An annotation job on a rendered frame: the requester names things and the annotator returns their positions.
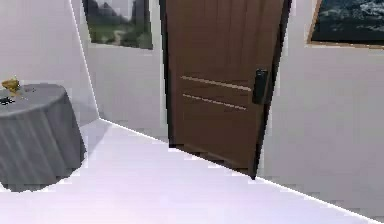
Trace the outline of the brown wooden room door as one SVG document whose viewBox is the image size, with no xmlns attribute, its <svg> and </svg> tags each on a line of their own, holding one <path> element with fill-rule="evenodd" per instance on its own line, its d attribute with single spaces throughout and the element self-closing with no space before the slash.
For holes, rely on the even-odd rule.
<svg viewBox="0 0 384 224">
<path fill-rule="evenodd" d="M 171 147 L 255 177 L 292 0 L 160 0 Z M 261 104 L 257 69 L 268 71 Z"/>
</svg>

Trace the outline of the green landscape framed picture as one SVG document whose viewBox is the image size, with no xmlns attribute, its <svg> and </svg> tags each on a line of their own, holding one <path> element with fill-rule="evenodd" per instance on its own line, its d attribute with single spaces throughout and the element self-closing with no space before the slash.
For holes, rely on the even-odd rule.
<svg viewBox="0 0 384 224">
<path fill-rule="evenodd" d="M 90 40 L 153 49 L 149 0 L 82 0 Z"/>
</svg>

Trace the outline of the grey cloth covered round table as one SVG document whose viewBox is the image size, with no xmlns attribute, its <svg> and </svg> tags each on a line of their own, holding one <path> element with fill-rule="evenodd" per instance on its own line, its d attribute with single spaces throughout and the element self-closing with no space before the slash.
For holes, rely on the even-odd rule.
<svg viewBox="0 0 384 224">
<path fill-rule="evenodd" d="M 86 147 L 66 89 L 27 84 L 20 95 L 6 89 L 0 98 L 0 185 L 11 192 L 37 191 L 71 176 Z"/>
</svg>

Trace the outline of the dark wood framed picture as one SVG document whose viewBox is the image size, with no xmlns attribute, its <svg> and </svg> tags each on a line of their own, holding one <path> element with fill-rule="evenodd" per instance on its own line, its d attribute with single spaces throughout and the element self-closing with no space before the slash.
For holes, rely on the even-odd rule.
<svg viewBox="0 0 384 224">
<path fill-rule="evenodd" d="M 316 0 L 307 43 L 384 49 L 384 0 Z"/>
</svg>

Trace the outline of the small golden object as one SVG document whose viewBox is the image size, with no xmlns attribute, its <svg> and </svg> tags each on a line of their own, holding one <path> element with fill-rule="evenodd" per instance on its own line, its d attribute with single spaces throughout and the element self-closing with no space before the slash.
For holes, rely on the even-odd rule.
<svg viewBox="0 0 384 224">
<path fill-rule="evenodd" d="M 11 97 L 19 96 L 20 82 L 17 78 L 11 78 L 1 82 L 1 85 L 10 92 Z"/>
</svg>

